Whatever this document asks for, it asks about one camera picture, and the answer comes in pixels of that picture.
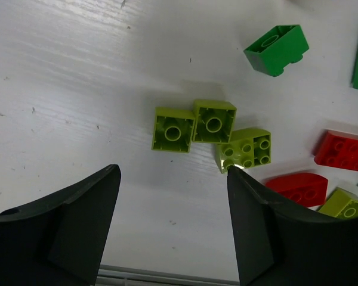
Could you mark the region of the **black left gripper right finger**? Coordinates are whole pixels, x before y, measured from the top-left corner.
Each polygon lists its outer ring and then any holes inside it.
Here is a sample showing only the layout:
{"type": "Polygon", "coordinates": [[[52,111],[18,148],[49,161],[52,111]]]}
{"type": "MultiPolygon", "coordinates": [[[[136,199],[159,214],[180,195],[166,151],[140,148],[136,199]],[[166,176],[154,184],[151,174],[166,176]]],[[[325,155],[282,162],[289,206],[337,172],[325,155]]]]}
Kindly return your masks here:
{"type": "Polygon", "coordinates": [[[240,285],[358,285],[358,217],[305,208],[238,167],[227,192],[240,285]]]}

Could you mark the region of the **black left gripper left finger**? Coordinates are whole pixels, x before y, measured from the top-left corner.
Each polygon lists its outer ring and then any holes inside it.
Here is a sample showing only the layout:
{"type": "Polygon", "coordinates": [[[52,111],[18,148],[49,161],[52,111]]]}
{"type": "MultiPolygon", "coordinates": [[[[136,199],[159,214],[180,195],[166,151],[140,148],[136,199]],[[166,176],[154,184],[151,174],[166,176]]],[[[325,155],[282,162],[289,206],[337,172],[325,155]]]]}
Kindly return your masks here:
{"type": "Polygon", "coordinates": [[[111,164],[1,212],[0,285],[94,285],[120,182],[111,164]]]}

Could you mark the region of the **lime sloped lego brick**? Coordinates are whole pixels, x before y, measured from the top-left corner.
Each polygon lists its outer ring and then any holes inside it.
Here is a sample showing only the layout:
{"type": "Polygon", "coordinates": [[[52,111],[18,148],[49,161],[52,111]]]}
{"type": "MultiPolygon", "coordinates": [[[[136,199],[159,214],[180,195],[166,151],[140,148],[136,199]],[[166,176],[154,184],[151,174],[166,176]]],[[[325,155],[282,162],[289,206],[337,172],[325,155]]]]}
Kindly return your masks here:
{"type": "Polygon", "coordinates": [[[271,133],[260,128],[232,132],[228,144],[216,145],[216,164],[221,173],[229,167],[249,169],[271,163],[271,133]]]}

